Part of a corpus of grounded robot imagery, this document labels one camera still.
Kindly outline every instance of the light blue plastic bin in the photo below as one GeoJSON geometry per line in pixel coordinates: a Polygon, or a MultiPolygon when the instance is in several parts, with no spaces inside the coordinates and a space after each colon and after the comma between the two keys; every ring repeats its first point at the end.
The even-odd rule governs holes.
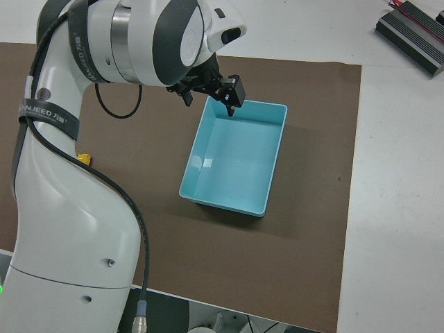
{"type": "Polygon", "coordinates": [[[287,107],[245,101],[233,117],[207,99],[179,194],[195,203],[262,217],[287,107]]]}

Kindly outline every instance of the white tabletop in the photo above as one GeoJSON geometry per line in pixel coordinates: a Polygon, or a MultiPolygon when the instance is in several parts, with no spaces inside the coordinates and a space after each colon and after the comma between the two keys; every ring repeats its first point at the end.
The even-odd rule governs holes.
{"type": "MultiPolygon", "coordinates": [[[[2,1],[0,42],[34,43],[44,2],[2,1]]],[[[444,74],[431,80],[374,33],[385,0],[232,2],[248,32],[221,55],[364,66],[338,332],[442,332],[444,74]]]]}

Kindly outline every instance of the red cable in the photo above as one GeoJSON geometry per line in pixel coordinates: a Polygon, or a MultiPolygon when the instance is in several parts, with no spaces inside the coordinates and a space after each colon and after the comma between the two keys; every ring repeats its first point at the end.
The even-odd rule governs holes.
{"type": "Polygon", "coordinates": [[[420,22],[418,22],[416,19],[414,19],[408,12],[403,10],[399,5],[399,3],[403,4],[400,0],[391,0],[391,2],[394,2],[395,4],[389,3],[388,5],[390,7],[395,8],[396,10],[399,10],[401,12],[401,14],[403,14],[405,17],[409,18],[411,21],[415,22],[417,25],[419,25],[419,27],[421,27],[423,30],[427,31],[430,35],[432,35],[432,37],[434,37],[439,42],[444,44],[444,40],[441,37],[437,36],[433,31],[428,29],[426,26],[423,26],[420,22]]]}

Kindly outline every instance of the brown cardboard sheet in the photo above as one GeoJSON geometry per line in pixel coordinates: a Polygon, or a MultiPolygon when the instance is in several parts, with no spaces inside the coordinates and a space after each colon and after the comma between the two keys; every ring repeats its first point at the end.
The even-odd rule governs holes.
{"type": "MultiPolygon", "coordinates": [[[[13,250],[17,208],[10,165],[17,106],[35,46],[0,44],[0,248],[13,250]]],[[[220,57],[247,98],[288,106],[266,215],[197,205],[178,195],[205,97],[190,108],[147,87],[131,119],[109,117],[88,88],[79,153],[133,197],[148,224],[149,287],[322,332],[335,332],[361,67],[220,57]]],[[[116,113],[133,108],[134,85],[103,87],[116,113]]],[[[135,283],[140,284],[142,268],[135,283]]]]}

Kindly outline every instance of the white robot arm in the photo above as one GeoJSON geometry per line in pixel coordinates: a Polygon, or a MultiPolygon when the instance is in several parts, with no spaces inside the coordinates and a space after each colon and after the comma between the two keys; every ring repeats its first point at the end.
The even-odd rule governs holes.
{"type": "MultiPolygon", "coordinates": [[[[48,0],[38,31],[19,111],[12,168],[19,231],[0,330],[115,333],[139,228],[147,267],[148,242],[129,196],[76,159],[83,92],[91,83],[165,86],[186,105],[191,91],[209,94],[232,115],[245,92],[238,76],[220,75],[215,52],[246,26],[228,0],[48,0]]],[[[146,283],[147,274],[133,332],[146,331],[146,283]]]]}

